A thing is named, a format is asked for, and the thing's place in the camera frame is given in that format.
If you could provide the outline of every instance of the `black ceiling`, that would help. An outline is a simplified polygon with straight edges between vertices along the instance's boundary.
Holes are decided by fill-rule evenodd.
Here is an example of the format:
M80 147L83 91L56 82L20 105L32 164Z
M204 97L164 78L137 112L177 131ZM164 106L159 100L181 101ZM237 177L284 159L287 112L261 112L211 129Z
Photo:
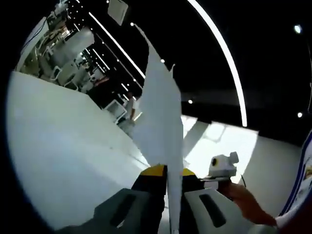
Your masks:
M168 68L175 63L174 79L182 93L182 111L201 121L220 121L241 126L241 115L232 73L225 56L205 21L187 0L126 0L130 10L119 26L101 0L70 0L72 16L81 26L92 27L96 48L105 62L118 71L105 41L141 84L144 79L106 33L91 19L91 12L113 35L142 72L148 46L135 27L145 32ZM307 108L311 93L312 24L308 1L205 1L198 0L220 30L235 61L247 109L248 128L261 136L302 144L312 127ZM300 24L302 34L293 27ZM124 72L124 82L138 89Z

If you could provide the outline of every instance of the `paper sheet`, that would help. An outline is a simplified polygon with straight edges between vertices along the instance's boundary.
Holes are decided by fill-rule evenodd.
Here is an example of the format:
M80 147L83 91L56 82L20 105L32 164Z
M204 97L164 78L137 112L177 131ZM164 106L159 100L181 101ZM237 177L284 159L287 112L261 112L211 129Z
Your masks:
M140 109L142 120L134 127L133 140L153 166L168 166L169 215L172 233L179 228L182 193L182 144L181 94L160 56L138 28L149 45L146 78Z

